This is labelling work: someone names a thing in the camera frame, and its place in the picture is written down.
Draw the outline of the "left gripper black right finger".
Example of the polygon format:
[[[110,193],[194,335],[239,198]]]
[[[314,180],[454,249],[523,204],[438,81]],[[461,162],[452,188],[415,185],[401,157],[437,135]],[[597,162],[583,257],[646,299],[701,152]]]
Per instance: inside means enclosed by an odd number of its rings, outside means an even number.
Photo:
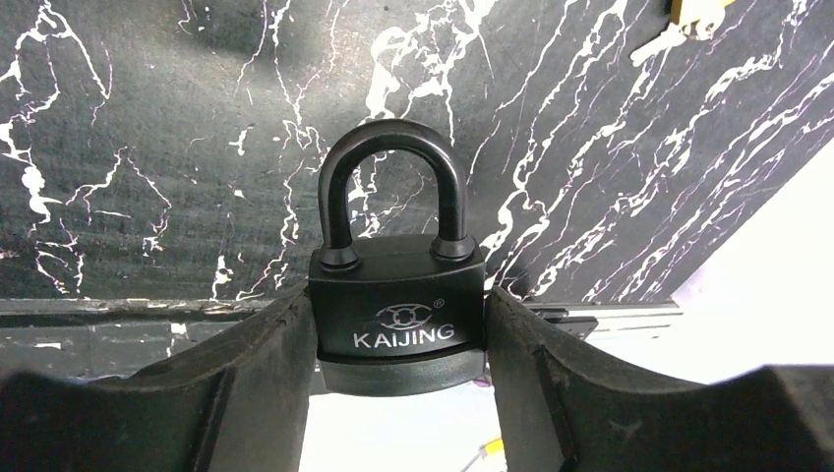
[[[608,354],[502,288],[488,361],[511,471],[829,471],[833,370],[764,366],[704,385]]]

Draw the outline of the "silver key bunch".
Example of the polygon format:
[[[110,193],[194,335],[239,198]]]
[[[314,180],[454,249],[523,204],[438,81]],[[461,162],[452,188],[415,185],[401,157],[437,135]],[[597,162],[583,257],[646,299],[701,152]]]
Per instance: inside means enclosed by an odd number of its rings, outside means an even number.
[[[700,19],[684,26],[669,23],[656,37],[637,47],[629,54],[631,64],[634,67],[639,67],[649,58],[675,48],[690,39],[697,41],[710,40],[723,22],[722,18],[714,17]]]

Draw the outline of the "black padlock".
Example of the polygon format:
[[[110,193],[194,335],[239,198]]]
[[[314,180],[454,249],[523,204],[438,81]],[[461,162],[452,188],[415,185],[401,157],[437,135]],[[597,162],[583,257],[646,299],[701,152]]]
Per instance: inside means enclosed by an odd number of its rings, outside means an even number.
[[[389,150],[411,152],[433,169],[436,234],[352,236],[348,182],[365,158]],[[318,202],[323,243],[311,256],[308,287],[326,387],[390,397],[481,377],[486,263],[467,229],[465,178],[449,141],[404,119],[360,125],[329,151]]]

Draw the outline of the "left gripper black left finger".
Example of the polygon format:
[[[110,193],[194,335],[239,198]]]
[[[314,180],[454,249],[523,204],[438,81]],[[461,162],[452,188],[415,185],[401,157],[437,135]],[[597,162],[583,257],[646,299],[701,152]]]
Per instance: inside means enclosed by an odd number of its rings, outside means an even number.
[[[129,378],[1,372],[5,471],[295,471],[317,334],[306,284]]]

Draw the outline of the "long shackle brass padlock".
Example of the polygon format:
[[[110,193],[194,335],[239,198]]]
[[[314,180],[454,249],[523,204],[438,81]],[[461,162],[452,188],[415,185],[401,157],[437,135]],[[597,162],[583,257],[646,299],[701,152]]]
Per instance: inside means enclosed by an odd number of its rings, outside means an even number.
[[[725,9],[732,3],[734,0],[672,0],[670,22],[679,26],[721,22]]]

